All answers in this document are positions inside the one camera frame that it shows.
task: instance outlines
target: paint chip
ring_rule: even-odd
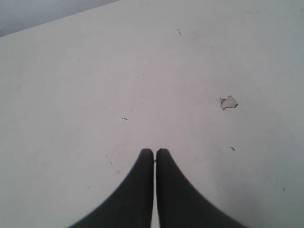
[[[220,106],[223,110],[225,110],[226,108],[236,108],[238,106],[238,103],[232,96],[227,97],[227,99],[221,98],[220,102]]]

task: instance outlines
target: debris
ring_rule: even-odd
[[[226,108],[236,108],[238,106],[238,103],[235,101],[235,99],[232,96],[227,97],[227,99],[220,99],[220,106],[224,110]]]

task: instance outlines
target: white wall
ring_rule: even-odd
[[[116,0],[2,0],[0,37]]]

